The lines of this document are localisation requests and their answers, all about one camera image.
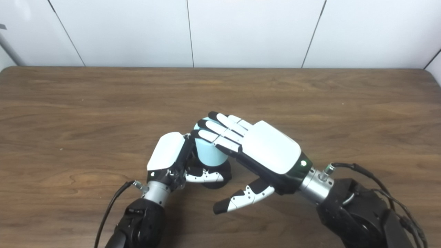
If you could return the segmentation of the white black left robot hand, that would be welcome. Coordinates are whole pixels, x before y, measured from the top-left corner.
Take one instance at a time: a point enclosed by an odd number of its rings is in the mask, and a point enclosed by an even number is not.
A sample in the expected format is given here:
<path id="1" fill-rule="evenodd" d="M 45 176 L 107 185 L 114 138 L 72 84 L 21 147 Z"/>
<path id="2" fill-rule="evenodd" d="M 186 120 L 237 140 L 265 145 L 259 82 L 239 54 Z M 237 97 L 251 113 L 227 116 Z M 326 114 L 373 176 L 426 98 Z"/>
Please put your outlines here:
<path id="1" fill-rule="evenodd" d="M 225 154 L 201 138 L 179 132 L 161 136 L 146 168 L 148 182 L 164 184 L 171 192 L 187 182 L 219 189 L 233 177 Z"/>

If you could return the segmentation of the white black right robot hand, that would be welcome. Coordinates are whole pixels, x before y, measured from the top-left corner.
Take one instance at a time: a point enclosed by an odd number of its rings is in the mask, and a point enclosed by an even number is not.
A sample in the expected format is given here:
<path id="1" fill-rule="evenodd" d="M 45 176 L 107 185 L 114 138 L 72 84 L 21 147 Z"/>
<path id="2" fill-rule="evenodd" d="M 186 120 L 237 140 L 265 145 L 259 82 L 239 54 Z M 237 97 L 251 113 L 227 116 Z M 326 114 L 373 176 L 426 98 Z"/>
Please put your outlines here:
<path id="1" fill-rule="evenodd" d="M 214 214 L 255 204 L 273 193 L 294 194 L 312 162 L 299 144 L 266 121 L 251 124 L 234 115 L 211 111 L 191 136 L 202 139 L 258 176 L 244 190 L 214 204 Z"/>

